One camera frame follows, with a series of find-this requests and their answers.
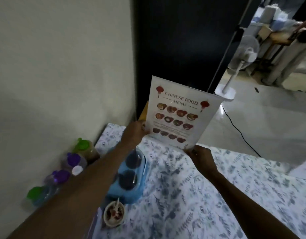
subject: black cable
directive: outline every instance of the black cable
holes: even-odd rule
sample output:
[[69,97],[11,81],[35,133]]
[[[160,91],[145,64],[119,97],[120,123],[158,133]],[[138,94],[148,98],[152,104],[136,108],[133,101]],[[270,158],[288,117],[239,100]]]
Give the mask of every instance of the black cable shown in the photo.
[[[230,119],[230,117],[229,117],[228,114],[226,113],[224,107],[223,107],[222,105],[221,105],[221,107],[223,108],[223,110],[224,110],[226,116],[229,118],[229,120],[230,120],[230,122],[232,123],[232,125],[234,126],[234,128],[236,128],[235,125],[233,124],[232,120]],[[245,138],[244,138],[244,136],[242,135],[241,131],[240,131],[238,128],[236,128],[236,129],[237,129],[238,132],[240,132],[240,134],[241,134],[241,136],[242,136],[242,139],[246,142],[246,144],[248,144],[248,146],[251,147],[252,150],[254,150],[255,153],[257,153],[257,151],[256,151],[252,146],[250,146],[249,143],[247,143],[247,141],[245,140]]]

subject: floral tablecloth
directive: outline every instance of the floral tablecloth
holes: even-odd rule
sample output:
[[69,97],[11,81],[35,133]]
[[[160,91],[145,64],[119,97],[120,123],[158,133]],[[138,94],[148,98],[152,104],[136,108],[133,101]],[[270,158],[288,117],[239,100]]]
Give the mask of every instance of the floral tablecloth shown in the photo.
[[[124,129],[107,125],[96,144],[100,154],[116,145]],[[306,180],[285,175],[279,162],[207,148],[231,183],[306,238]],[[97,231],[96,238],[246,238],[222,196],[186,154],[147,138],[139,149],[150,163],[143,196],[127,205],[121,226]]]

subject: green cap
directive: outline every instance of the green cap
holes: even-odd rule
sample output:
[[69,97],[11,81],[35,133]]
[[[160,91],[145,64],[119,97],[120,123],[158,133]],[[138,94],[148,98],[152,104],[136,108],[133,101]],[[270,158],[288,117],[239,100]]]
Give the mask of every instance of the green cap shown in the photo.
[[43,186],[36,186],[29,190],[27,198],[31,200],[36,200],[39,195],[43,192]]
[[74,150],[75,151],[84,151],[87,150],[90,147],[89,141],[88,140],[82,140],[82,138],[78,138],[78,143],[75,146]]

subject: electric fan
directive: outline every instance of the electric fan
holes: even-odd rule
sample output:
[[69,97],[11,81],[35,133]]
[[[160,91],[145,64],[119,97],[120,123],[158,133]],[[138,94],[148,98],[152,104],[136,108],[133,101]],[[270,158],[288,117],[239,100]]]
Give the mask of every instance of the electric fan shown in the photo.
[[234,74],[230,77],[227,84],[218,84],[215,94],[225,98],[226,100],[233,100],[236,91],[229,87],[231,81],[238,75],[239,70],[248,67],[252,64],[259,52],[259,43],[253,36],[243,36],[240,44],[231,59],[228,68],[234,70]]

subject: menu card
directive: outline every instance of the menu card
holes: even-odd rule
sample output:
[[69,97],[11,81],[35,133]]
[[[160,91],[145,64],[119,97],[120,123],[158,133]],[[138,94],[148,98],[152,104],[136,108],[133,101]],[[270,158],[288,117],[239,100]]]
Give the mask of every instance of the menu card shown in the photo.
[[190,149],[222,102],[220,96],[152,76],[145,126],[163,144]]
[[297,178],[306,179],[306,161],[302,165],[291,170],[289,175]]

